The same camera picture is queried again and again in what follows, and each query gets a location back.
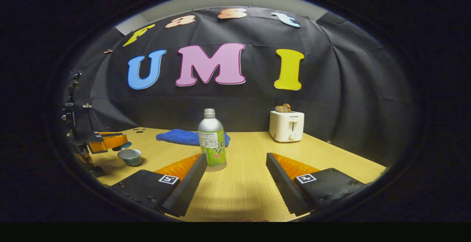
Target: bottle label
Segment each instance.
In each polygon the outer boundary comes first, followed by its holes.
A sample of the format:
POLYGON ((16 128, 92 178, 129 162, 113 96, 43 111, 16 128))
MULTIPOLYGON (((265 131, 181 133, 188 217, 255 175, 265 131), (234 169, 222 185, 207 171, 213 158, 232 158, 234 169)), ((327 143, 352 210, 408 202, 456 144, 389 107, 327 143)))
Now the bottle label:
POLYGON ((224 130, 215 133, 198 132, 201 152, 206 154, 208 166, 221 166, 226 162, 224 130))

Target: blue letter u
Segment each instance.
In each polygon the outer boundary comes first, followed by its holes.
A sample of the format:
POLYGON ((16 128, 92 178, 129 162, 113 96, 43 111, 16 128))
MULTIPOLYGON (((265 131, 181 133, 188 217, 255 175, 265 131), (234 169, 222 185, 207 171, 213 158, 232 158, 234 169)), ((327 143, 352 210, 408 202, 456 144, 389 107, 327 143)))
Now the blue letter u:
POLYGON ((148 77, 141 79, 139 78, 139 67, 144 56, 137 56, 132 58, 129 62, 128 71, 128 84, 133 89, 144 89, 152 86, 157 81, 160 74, 160 60, 162 55, 167 52, 165 49, 160 49, 149 54, 150 58, 150 72, 148 77))

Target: small cup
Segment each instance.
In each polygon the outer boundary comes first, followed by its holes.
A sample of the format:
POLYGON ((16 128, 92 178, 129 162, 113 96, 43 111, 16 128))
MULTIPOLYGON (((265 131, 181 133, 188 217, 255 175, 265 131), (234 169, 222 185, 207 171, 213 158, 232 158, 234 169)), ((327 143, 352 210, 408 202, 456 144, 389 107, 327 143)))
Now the small cup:
POLYGON ((123 159, 130 166, 138 166, 141 164, 141 151, 136 149, 126 149, 119 151, 118 157, 123 159))

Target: pink letter m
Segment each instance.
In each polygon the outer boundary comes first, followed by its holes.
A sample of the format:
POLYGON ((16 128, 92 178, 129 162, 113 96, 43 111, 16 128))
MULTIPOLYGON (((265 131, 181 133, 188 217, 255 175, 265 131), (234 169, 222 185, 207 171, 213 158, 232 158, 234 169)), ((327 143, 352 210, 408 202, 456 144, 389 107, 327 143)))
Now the pink letter m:
POLYGON ((182 54, 180 78, 175 81, 177 86, 190 86, 196 83, 193 68, 203 83, 207 84, 219 66, 219 75, 214 79, 218 84, 243 84, 245 77, 241 74, 240 53, 244 44, 223 44, 209 58, 200 46, 188 46, 178 50, 182 54))

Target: wooden table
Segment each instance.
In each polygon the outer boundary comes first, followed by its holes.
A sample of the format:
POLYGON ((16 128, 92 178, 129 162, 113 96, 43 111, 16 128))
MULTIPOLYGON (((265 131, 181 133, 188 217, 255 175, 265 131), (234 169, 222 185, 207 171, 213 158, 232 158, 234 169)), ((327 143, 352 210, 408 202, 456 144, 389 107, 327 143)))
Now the wooden table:
MULTIPOLYGON (((123 131, 132 142, 130 148, 142 152, 143 163, 131 167, 118 158, 117 152, 92 155, 95 165, 106 172, 98 180, 113 185, 138 170, 155 171, 171 163, 200 153, 199 146, 157 141, 155 135, 168 130, 137 128, 123 131)), ((304 134, 296 143, 278 143, 267 131, 227 133, 227 167, 205 172, 186 216, 179 220, 234 221, 246 218, 270 222, 291 221, 302 217, 290 214, 266 168, 266 153, 273 152, 303 162, 320 170, 336 168, 360 182, 376 180, 385 167, 331 144, 304 134)))

